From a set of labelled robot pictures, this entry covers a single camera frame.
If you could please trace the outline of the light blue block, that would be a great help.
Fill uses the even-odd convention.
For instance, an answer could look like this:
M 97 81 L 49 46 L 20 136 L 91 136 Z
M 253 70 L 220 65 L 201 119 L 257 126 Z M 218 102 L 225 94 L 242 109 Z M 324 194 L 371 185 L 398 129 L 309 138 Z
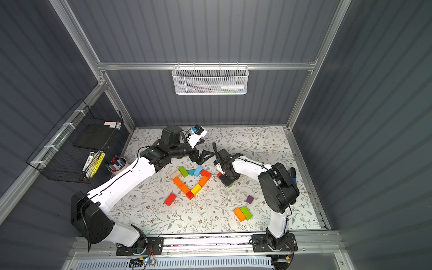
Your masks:
M 203 170 L 202 167 L 198 167 L 196 170 L 194 170 L 193 175 L 196 177 L 199 176 L 202 170 Z

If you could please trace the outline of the beige wooden block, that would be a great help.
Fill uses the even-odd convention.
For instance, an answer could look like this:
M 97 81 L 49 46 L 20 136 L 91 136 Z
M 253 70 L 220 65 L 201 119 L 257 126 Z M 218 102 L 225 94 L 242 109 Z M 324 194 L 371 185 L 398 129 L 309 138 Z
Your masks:
M 179 178 L 179 177 L 182 177 L 182 173 L 179 170 L 177 170 L 173 174 L 171 174 L 172 180 L 174 180 L 175 178 Z

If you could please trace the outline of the yellow block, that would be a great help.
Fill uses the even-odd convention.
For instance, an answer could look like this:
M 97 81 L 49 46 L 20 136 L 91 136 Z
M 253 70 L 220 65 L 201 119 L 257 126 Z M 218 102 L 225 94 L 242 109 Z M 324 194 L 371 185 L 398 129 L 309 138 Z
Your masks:
M 200 184 L 196 184 L 194 188 L 191 189 L 191 192 L 193 193 L 194 196 L 196 196 L 198 192 L 201 191 L 201 189 L 202 186 Z

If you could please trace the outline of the orange block bottom pair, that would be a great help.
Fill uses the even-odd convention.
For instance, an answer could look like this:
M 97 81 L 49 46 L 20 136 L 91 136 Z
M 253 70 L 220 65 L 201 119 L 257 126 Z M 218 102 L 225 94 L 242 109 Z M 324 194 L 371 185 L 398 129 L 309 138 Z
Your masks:
M 237 219 L 239 220 L 239 221 L 244 221 L 245 219 L 246 219 L 246 216 L 245 216 L 245 214 L 243 213 L 243 211 L 240 209 L 240 208 L 236 208 L 235 210 L 234 210 L 234 214 L 235 214 L 235 216 L 237 217 Z

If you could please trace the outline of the orange block low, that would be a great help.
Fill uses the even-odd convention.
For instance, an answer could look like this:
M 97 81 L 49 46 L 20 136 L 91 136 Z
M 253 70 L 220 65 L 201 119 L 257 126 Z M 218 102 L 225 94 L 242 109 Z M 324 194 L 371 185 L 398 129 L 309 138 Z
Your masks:
M 190 189 L 186 186 L 186 185 L 180 185 L 179 186 L 179 188 L 181 189 L 181 191 L 184 193 L 184 194 L 188 194 L 189 192 L 190 192 Z

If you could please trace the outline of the green block bottom pair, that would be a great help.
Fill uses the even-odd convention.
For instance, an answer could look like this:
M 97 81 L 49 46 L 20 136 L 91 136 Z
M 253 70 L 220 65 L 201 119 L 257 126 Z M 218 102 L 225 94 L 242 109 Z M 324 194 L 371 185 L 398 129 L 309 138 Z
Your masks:
M 240 210 L 243 213 L 243 215 L 245 216 L 246 220 L 249 220 L 253 217 L 253 215 L 251 214 L 251 212 L 249 211 L 249 209 L 247 207 L 242 207 Z

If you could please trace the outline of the red small block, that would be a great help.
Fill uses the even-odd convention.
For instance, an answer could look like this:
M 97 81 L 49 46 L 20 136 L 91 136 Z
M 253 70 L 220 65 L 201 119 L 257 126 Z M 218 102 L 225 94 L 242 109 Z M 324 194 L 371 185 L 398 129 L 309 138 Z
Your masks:
M 195 196 L 194 196 L 194 194 L 191 192 L 191 191 L 189 191 L 187 194 L 186 194 L 186 196 L 187 196 L 187 198 L 189 199 L 189 200 L 192 200 Z

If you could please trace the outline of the red long block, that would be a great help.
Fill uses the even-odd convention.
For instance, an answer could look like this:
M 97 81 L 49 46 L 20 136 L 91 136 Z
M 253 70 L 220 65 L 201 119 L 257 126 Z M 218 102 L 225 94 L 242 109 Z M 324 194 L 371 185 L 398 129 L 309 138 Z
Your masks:
M 175 201 L 176 198 L 177 198 L 177 196 L 176 196 L 175 194 L 171 193 L 171 194 L 170 194 L 170 195 L 165 199 L 165 201 L 164 201 L 165 205 L 167 205 L 167 206 L 171 206 L 171 205 L 174 203 L 174 201 Z

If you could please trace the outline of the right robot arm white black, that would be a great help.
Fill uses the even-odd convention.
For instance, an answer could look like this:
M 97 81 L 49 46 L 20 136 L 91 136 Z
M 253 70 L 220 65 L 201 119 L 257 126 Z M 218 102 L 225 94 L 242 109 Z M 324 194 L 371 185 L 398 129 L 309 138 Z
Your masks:
M 240 176 L 247 176 L 259 182 L 265 202 L 272 210 L 270 223 L 266 228 L 266 240 L 272 250 L 280 250 L 294 235 L 287 229 L 288 216 L 292 214 L 291 206 L 300 195 L 297 182 L 281 163 L 262 164 L 237 153 L 231 155 L 227 150 L 218 150 L 213 146 L 218 168 L 218 178 L 229 187 Z

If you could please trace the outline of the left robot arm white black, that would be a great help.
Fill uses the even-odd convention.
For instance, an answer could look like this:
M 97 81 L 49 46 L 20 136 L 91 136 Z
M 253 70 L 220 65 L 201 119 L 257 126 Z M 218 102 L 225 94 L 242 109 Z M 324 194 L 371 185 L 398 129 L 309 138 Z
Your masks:
M 77 192 L 71 199 L 71 223 L 87 240 L 87 247 L 103 241 L 130 248 L 135 254 L 144 253 L 148 241 L 144 232 L 134 225 L 124 225 L 108 217 L 118 201 L 144 180 L 170 164 L 172 159 L 184 157 L 198 165 L 214 154 L 199 151 L 207 130 L 196 125 L 184 131 L 178 126 L 167 126 L 152 145 L 141 147 L 137 157 L 126 169 L 101 186 L 87 192 Z

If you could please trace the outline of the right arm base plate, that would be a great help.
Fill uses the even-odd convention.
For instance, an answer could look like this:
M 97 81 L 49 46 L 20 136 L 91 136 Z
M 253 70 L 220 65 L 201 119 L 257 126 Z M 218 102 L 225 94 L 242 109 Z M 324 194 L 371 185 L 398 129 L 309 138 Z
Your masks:
M 255 234 L 249 240 L 255 253 L 297 252 L 298 245 L 294 234 L 275 238 L 272 234 Z

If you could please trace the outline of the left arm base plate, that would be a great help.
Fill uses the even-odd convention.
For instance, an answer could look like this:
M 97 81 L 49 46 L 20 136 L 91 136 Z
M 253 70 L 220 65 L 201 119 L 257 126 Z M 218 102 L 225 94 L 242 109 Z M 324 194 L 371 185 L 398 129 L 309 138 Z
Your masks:
M 165 238 L 158 237 L 147 237 L 144 239 L 140 237 L 138 241 L 132 246 L 127 247 L 122 244 L 117 244 L 116 256 L 149 256 L 161 255 L 163 250 Z

